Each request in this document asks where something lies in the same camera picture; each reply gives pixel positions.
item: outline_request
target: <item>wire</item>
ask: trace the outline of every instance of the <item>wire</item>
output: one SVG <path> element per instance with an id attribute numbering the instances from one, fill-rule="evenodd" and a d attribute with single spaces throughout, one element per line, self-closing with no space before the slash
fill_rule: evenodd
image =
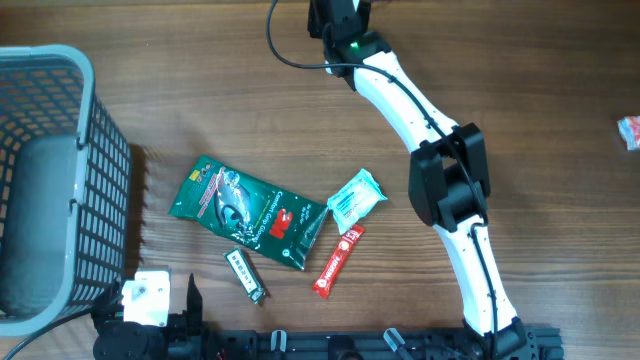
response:
<path id="1" fill-rule="evenodd" d="M 111 301 L 109 301 L 109 303 L 105 306 L 105 307 L 109 307 L 115 303 L 117 303 L 120 300 L 121 296 L 116 296 L 114 299 L 112 299 Z M 18 352 L 20 352 L 20 350 L 24 349 L 27 345 L 31 344 L 34 340 L 36 340 L 37 338 L 39 338 L 40 336 L 48 333 L 49 331 L 57 328 L 58 326 L 65 324 L 71 320 L 75 320 L 79 317 L 83 317 L 85 315 L 89 315 L 91 314 L 91 312 L 95 310 L 95 306 L 91 306 L 88 307 L 84 310 L 80 310 L 75 314 L 71 314 L 67 317 L 63 317 L 60 318 L 54 322 L 51 322 L 49 324 L 47 324 L 45 327 L 43 327 L 42 329 L 32 333 L 31 335 L 27 336 L 26 338 L 24 338 L 24 340 L 22 340 L 18 345 L 16 345 L 13 349 L 11 349 L 11 351 L 9 351 L 7 353 L 7 355 L 5 355 L 5 357 L 3 358 L 3 360 L 10 360 L 12 359 L 14 356 L 16 356 L 16 354 Z"/>
<path id="2" fill-rule="evenodd" d="M 366 69 L 366 70 L 370 70 L 373 72 L 376 72 L 380 75 L 383 75 L 384 77 L 386 77 L 387 79 L 389 79 L 390 82 L 394 83 L 396 86 L 398 86 L 400 88 L 400 90 L 402 90 L 405 94 L 407 94 L 407 96 L 409 97 L 409 99 L 411 99 L 411 101 L 414 103 L 414 105 L 418 108 L 418 110 L 420 111 L 420 113 L 422 114 L 422 116 L 424 117 L 425 120 L 427 120 L 427 123 L 429 124 L 428 126 L 430 128 L 433 128 L 433 130 L 440 136 L 440 138 L 442 139 L 442 143 L 445 145 L 445 147 L 447 148 L 449 155 L 452 156 L 456 162 L 460 165 L 460 170 L 462 172 L 462 176 L 464 177 L 465 182 L 469 185 L 469 188 L 471 189 L 471 194 L 473 196 L 473 200 L 478 208 L 478 210 L 480 211 L 480 216 L 482 218 L 482 222 L 481 223 L 474 223 L 471 225 L 470 228 L 470 236 L 473 239 L 474 242 L 474 246 L 476 248 L 476 252 L 478 253 L 478 258 L 480 259 L 480 264 L 482 265 L 482 270 L 484 272 L 484 276 L 487 280 L 487 287 L 489 289 L 489 296 L 491 297 L 491 305 L 493 308 L 493 337 L 492 337 L 492 341 L 491 341 L 491 353 L 490 353 L 490 358 L 493 359 L 495 357 L 496 354 L 496 349 L 497 349 L 497 342 L 498 342 L 498 306 L 497 306 L 497 300 L 496 300 L 496 296 L 495 296 L 495 289 L 493 288 L 493 283 L 491 282 L 491 277 L 489 275 L 489 270 L 487 268 L 487 264 L 486 261 L 484 260 L 484 256 L 482 254 L 482 250 L 480 249 L 480 243 L 478 242 L 477 239 L 477 231 L 476 228 L 477 227 L 485 227 L 489 225 L 489 219 L 487 216 L 487 212 L 486 209 L 484 207 L 484 204 L 482 203 L 482 201 L 480 200 L 480 194 L 478 193 L 478 190 L 476 189 L 473 180 L 471 179 L 471 176 L 469 175 L 469 172 L 466 168 L 466 166 L 464 165 L 464 163 L 462 162 L 462 160 L 460 159 L 460 155 L 458 154 L 458 152 L 456 151 L 455 147 L 451 144 L 451 142 L 449 141 L 449 139 L 447 138 L 447 136 L 444 134 L 444 131 L 442 131 L 442 129 L 440 129 L 440 127 L 438 126 L 438 123 L 433 119 L 433 117 L 431 117 L 431 115 L 429 115 L 429 113 L 427 112 L 427 110 L 424 108 L 424 106 L 422 106 L 422 103 L 420 103 L 420 101 L 415 97 L 415 95 L 411 92 L 411 90 L 409 90 L 402 82 L 400 82 L 395 76 L 389 74 L 388 72 L 377 68 L 375 66 L 371 66 L 371 65 L 367 65 L 367 64 L 356 64 L 356 63 L 330 63 L 330 64 L 299 64 L 293 61 L 289 61 L 287 59 L 285 59 L 284 57 L 282 57 L 278 51 L 275 49 L 273 42 L 271 40 L 271 17 L 273 16 L 273 10 L 275 9 L 276 5 L 278 4 L 278 0 L 273 0 L 273 2 L 271 3 L 271 7 L 269 8 L 269 13 L 267 15 L 267 25 L 266 25 L 266 34 L 267 34 L 267 43 L 269 44 L 269 49 L 271 50 L 271 52 L 273 53 L 273 55 L 280 60 L 281 62 L 283 62 L 286 65 L 289 65 L 291 67 L 294 68 L 298 68 L 298 69 L 328 69 L 328 68 L 351 68 L 351 69 L 356 69 L 356 68 L 360 68 L 360 69 Z M 322 40 L 323 40 L 323 44 L 325 47 L 325 52 L 327 53 L 327 55 L 329 55 L 329 49 L 328 49 L 328 42 L 325 39 L 325 33 L 328 29 L 328 24 L 325 24 L 323 30 L 322 30 Z"/>

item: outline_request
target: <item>basket rim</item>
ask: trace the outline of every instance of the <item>basket rim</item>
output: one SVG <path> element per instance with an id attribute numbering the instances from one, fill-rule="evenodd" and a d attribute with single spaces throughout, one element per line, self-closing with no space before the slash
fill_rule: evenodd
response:
<path id="1" fill-rule="evenodd" d="M 89 128 L 90 112 L 95 92 L 95 76 L 89 58 L 80 50 L 68 45 L 44 45 L 36 47 L 0 47 L 0 61 L 11 58 L 61 57 L 74 63 L 82 73 L 84 86 L 80 111 L 78 113 L 78 154 L 73 198 L 69 199 L 70 215 L 67 220 L 67 238 L 65 243 L 64 272 L 60 289 L 51 303 L 30 318 L 0 319 L 0 336 L 24 336 L 37 331 L 55 320 L 67 306 L 75 282 L 76 240 L 80 225 L 79 204 L 83 202 L 85 190 L 88 147 L 84 146 Z"/>

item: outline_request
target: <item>gray plastic basket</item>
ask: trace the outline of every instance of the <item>gray plastic basket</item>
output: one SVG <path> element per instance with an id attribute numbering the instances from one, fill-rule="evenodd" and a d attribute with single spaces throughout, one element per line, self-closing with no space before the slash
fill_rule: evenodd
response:
<path id="1" fill-rule="evenodd" d="M 123 277 L 131 152 L 94 88 L 74 48 L 0 48 L 0 336 Z"/>

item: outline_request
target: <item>snack wrapper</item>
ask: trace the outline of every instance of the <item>snack wrapper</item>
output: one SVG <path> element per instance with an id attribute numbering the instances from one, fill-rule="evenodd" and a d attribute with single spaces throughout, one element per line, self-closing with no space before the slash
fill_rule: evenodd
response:
<path id="1" fill-rule="evenodd" d="M 328 208 L 202 155 L 182 183 L 169 214 L 195 220 L 298 270 L 322 229 Z"/>
<path id="2" fill-rule="evenodd" d="M 627 150 L 640 150 L 640 116 L 627 116 L 618 121 L 618 130 L 627 142 Z"/>
<path id="3" fill-rule="evenodd" d="M 264 286 L 260 283 L 260 280 L 251 269 L 247 258 L 242 253 L 242 249 L 236 246 L 233 250 L 224 254 L 224 258 L 229 263 L 231 270 L 236 274 L 236 277 L 242 284 L 242 287 L 247 292 L 247 296 L 253 301 L 254 304 L 259 304 L 262 298 L 266 295 Z"/>
<path id="4" fill-rule="evenodd" d="M 311 287 L 311 289 L 323 299 L 326 300 L 329 297 L 331 287 L 338 278 L 340 269 L 342 269 L 344 263 L 347 262 L 349 254 L 351 254 L 353 247 L 363 233 L 364 228 L 362 226 L 353 225 L 349 231 L 342 235 L 340 242 L 338 242 L 336 249 L 333 251 L 333 255 L 329 258 L 329 262 L 320 275 L 320 278 Z"/>
<path id="5" fill-rule="evenodd" d="M 362 169 L 337 194 L 327 201 L 338 223 L 340 235 L 367 216 L 379 202 L 387 200 L 371 173 Z"/>

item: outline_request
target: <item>white plastic bracket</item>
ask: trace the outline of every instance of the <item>white plastic bracket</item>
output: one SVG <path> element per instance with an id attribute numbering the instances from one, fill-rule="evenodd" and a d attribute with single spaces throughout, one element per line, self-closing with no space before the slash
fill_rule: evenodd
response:
<path id="1" fill-rule="evenodd" d="M 164 327 L 169 318 L 171 270 L 169 267 L 140 268 L 134 280 L 122 287 L 124 321 Z"/>

